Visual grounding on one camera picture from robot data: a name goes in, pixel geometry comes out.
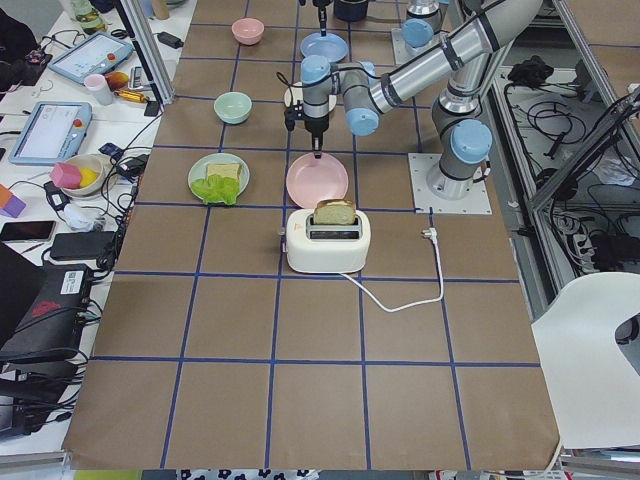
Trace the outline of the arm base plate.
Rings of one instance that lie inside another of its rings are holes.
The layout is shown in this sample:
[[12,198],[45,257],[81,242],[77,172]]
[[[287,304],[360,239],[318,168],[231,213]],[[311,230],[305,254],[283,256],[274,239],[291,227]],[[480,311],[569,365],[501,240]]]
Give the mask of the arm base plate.
[[440,37],[445,34],[445,31],[435,33],[431,40],[425,45],[420,47],[410,46],[403,38],[400,28],[393,28],[391,30],[392,47],[394,52],[394,61],[396,66],[407,63],[411,59],[424,53],[429,48],[439,44]]
[[440,154],[408,154],[414,209],[425,214],[491,215],[481,168],[470,179],[452,180],[441,172],[440,157]]

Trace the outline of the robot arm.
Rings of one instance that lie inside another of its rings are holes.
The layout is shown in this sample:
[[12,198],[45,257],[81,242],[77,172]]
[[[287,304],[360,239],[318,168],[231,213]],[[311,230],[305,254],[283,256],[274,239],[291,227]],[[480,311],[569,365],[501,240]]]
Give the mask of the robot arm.
[[342,99],[351,134],[364,137],[378,129],[382,115],[442,84],[431,115],[444,152],[429,176],[436,194],[459,198],[493,140],[479,119],[482,91],[541,6],[539,1],[412,1],[400,30],[408,61],[376,74],[370,62],[335,63],[323,55],[306,56],[300,74],[302,99],[286,108],[285,125],[292,130],[303,122],[312,153],[319,158],[329,128],[330,96]]
[[[334,16],[347,23],[365,20],[368,1],[313,1],[318,9],[321,33],[327,36],[326,8],[333,5]],[[441,27],[449,6],[448,1],[409,1],[405,9],[405,19],[399,27],[391,29],[391,43],[396,65],[423,53]]]

